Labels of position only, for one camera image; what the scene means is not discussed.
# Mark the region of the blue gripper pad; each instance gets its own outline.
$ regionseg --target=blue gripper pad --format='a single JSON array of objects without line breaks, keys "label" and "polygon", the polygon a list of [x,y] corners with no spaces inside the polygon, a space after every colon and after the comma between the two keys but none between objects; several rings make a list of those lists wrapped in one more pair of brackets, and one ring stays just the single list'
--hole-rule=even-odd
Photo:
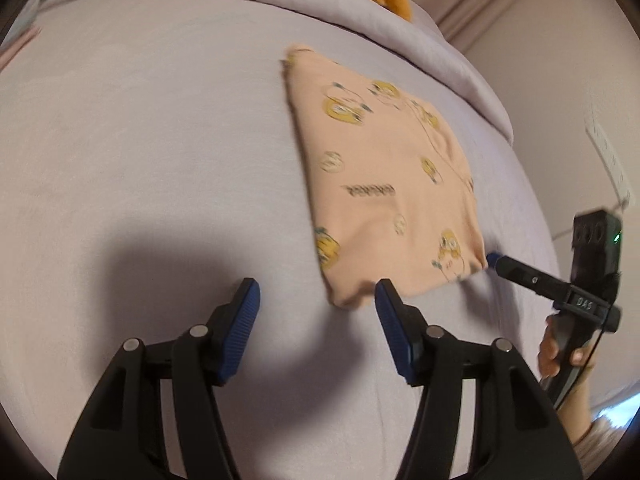
[{"label": "blue gripper pad", "polygon": [[495,269],[495,264],[498,263],[498,260],[502,257],[500,253],[489,253],[486,256],[486,262],[489,264],[489,267]]},{"label": "blue gripper pad", "polygon": [[380,280],[376,284],[375,301],[398,374],[408,384],[417,384],[414,365],[424,351],[422,330],[426,329],[427,323],[419,310],[402,303],[391,280]]},{"label": "blue gripper pad", "polygon": [[226,325],[222,339],[222,362],[218,378],[226,383],[238,371],[246,342],[254,327],[255,317],[260,309],[260,285],[251,278],[245,278],[231,303],[224,306],[223,324]]}]

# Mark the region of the yellow cartoon print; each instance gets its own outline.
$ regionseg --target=yellow cartoon print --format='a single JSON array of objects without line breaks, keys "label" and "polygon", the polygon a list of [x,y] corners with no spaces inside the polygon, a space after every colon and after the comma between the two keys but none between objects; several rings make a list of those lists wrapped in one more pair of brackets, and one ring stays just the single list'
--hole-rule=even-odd
[{"label": "yellow cartoon print", "polygon": [[324,152],[320,157],[320,168],[327,173],[340,173],[344,169],[340,153]]},{"label": "yellow cartoon print", "polygon": [[356,92],[347,90],[340,83],[332,83],[322,90],[322,109],[332,119],[343,123],[362,124],[365,112],[371,112],[371,108]]},{"label": "yellow cartoon print", "polygon": [[465,259],[456,235],[451,229],[445,229],[440,235],[438,259],[432,260],[433,267],[440,269],[448,282],[462,279],[465,273]]},{"label": "yellow cartoon print", "polygon": [[338,261],[340,244],[336,242],[324,227],[316,228],[316,248],[320,259],[320,268],[327,270]]},{"label": "yellow cartoon print", "polygon": [[396,234],[399,236],[404,235],[406,232],[406,219],[400,213],[394,218],[394,228],[396,229]]},{"label": "yellow cartoon print", "polygon": [[400,91],[391,83],[385,81],[372,81],[369,92],[375,95],[382,104],[393,106],[398,110],[402,106]]},{"label": "yellow cartoon print", "polygon": [[425,156],[420,159],[420,162],[422,163],[422,170],[428,175],[431,181],[434,184],[440,184],[442,182],[442,176],[435,164]]},{"label": "yellow cartoon print", "polygon": [[420,122],[427,123],[436,130],[439,128],[440,121],[435,115],[429,113],[420,103],[416,101],[411,101],[411,104]]}]

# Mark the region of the bed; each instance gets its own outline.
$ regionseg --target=bed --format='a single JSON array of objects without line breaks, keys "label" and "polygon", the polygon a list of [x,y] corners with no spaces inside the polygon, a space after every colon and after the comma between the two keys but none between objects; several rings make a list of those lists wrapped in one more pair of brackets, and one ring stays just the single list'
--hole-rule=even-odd
[{"label": "bed", "polygon": [[[327,301],[282,78],[292,43],[433,103],[471,166],[487,250],[558,273],[502,105],[428,15],[414,21],[369,0],[42,8],[0,73],[0,400],[52,474],[126,338],[174,338],[252,276],[262,308],[218,394],[242,478],[395,476],[420,392],[371,304]],[[510,339],[537,373],[551,310],[532,292],[481,272],[406,300],[460,339]]]}]

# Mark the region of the folded cloth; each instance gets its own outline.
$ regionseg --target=folded cloth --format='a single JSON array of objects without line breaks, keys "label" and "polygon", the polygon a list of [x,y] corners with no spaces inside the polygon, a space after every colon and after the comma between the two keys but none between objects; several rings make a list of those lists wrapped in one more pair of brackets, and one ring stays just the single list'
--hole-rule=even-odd
[{"label": "folded cloth", "polygon": [[432,105],[301,45],[286,77],[334,304],[380,278],[414,296],[486,267],[469,166]]}]

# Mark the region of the power strip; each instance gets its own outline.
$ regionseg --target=power strip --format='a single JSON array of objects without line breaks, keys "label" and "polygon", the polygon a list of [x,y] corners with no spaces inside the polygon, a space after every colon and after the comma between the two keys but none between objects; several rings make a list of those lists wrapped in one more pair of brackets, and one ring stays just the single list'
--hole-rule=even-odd
[{"label": "power strip", "polygon": [[605,168],[607,168],[607,173],[609,173],[609,178],[620,201],[620,207],[622,210],[626,210],[629,207],[635,206],[636,195],[631,188],[631,183],[626,176],[625,169],[622,167],[622,161],[620,161],[618,152],[616,152],[613,147],[609,136],[595,119],[593,109],[591,117],[587,117],[585,121],[585,126],[591,142],[593,142]]}]

